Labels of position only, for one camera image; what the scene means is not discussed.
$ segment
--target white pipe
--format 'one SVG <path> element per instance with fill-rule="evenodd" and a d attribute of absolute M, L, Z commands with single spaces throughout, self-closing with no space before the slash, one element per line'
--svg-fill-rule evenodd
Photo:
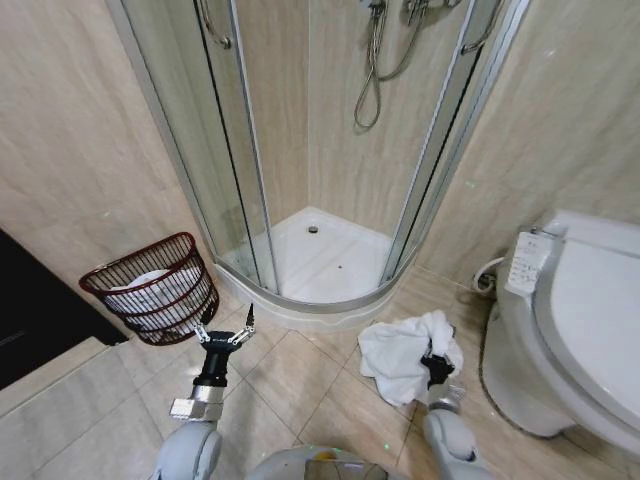
<path fill-rule="evenodd" d="M 487 288 L 480 288 L 479 285 L 479 280 L 480 277 L 482 276 L 482 274 L 484 272 L 486 272 L 487 270 L 489 270 L 491 267 L 494 267 L 495 265 L 498 265 L 499 263 L 501 263 L 504 260 L 504 257 L 498 257 L 498 258 L 494 258 L 493 260 L 491 260 L 490 262 L 485 263 L 482 267 L 480 267 L 480 270 L 478 270 L 476 272 L 476 274 L 473 276 L 473 284 L 471 285 L 471 287 L 478 293 L 481 293 L 482 295 L 486 295 L 487 293 L 489 293 L 491 290 L 493 290 L 493 288 L 495 287 L 494 284 L 489 285 Z"/>

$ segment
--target white toilet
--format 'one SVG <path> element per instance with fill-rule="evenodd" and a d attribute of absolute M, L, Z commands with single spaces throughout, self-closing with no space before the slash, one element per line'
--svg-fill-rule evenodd
<path fill-rule="evenodd" d="M 488 394 L 529 433 L 579 424 L 640 457 L 640 227 L 569 211 L 539 226 L 498 269 Z"/>

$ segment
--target crumpled white towel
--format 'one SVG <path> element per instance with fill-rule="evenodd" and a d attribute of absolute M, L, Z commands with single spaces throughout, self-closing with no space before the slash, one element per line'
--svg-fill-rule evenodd
<path fill-rule="evenodd" d="M 456 376 L 462 369 L 462 350 L 441 310 L 365 328 L 358 336 L 360 373 L 375 378 L 380 395 L 391 405 L 404 405 L 413 399 L 427 403 L 429 370 L 420 358 L 429 349 L 429 341 L 435 355 L 447 355 L 455 367 L 450 377 Z"/>

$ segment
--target red wicker basket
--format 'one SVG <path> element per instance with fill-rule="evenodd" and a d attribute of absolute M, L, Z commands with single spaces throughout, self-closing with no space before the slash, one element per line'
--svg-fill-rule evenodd
<path fill-rule="evenodd" d="M 193 235 L 176 233 L 80 279 L 140 340 L 169 345 L 209 323 L 220 297 Z"/>

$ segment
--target bidet control panel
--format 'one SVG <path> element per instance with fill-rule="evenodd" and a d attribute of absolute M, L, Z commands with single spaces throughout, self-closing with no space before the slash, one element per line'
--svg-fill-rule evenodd
<path fill-rule="evenodd" d="M 528 297 L 536 288 L 540 271 L 551 253 L 553 239 L 530 232 L 518 235 L 505 289 Z"/>

